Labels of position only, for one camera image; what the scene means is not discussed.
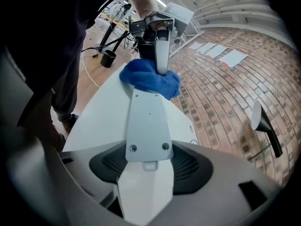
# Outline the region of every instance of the black shirt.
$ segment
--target black shirt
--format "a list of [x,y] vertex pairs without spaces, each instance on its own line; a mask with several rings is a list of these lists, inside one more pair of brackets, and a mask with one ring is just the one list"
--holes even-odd
[[107,0],[2,0],[2,37],[35,96],[81,52],[87,24]]

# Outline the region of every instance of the ceiling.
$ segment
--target ceiling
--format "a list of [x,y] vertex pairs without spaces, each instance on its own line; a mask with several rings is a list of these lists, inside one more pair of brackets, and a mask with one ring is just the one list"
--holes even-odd
[[267,0],[162,0],[177,3],[195,12],[194,21],[199,28],[245,28],[292,45],[285,25]]

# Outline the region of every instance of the curved brick wall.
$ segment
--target curved brick wall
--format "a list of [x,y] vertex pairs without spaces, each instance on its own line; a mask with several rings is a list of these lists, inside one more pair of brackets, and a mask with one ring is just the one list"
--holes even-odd
[[[232,28],[208,28],[195,41],[228,47],[211,59],[184,47],[170,67],[182,80],[172,100],[193,122],[201,145],[249,158],[269,143],[265,133],[253,132],[250,118],[259,100],[276,131],[283,155],[271,149],[252,162],[285,185],[301,143],[301,67],[287,45],[264,34]],[[230,69],[218,59],[232,49],[249,56]]]

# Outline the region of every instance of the blue towel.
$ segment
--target blue towel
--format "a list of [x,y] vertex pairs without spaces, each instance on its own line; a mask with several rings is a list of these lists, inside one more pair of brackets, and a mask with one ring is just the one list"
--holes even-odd
[[134,59],[119,74],[123,82],[138,89],[152,90],[163,95],[167,100],[177,96],[181,80],[173,71],[166,75],[156,73],[155,63],[149,59]]

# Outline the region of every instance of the ceiling light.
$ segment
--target ceiling light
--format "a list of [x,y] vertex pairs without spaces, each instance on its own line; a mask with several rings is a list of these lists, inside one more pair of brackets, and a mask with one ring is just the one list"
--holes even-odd
[[157,0],[163,7],[166,7],[166,4],[162,2],[161,0]]

